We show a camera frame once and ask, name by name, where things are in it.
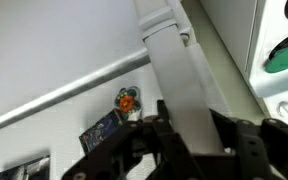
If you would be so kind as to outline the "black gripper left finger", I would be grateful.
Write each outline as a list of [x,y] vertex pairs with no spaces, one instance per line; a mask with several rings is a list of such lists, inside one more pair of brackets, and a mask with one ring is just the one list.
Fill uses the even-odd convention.
[[146,180],[201,180],[199,167],[182,138],[170,124],[163,100],[157,116],[125,122],[81,158],[61,180],[125,180],[143,157],[151,154],[155,168]]

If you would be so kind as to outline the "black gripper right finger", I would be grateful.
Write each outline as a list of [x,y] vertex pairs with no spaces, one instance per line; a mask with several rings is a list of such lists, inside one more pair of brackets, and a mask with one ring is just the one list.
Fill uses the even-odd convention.
[[270,166],[288,180],[288,124],[266,118],[255,125],[215,110],[211,115],[224,147],[236,151],[241,180],[274,180]]

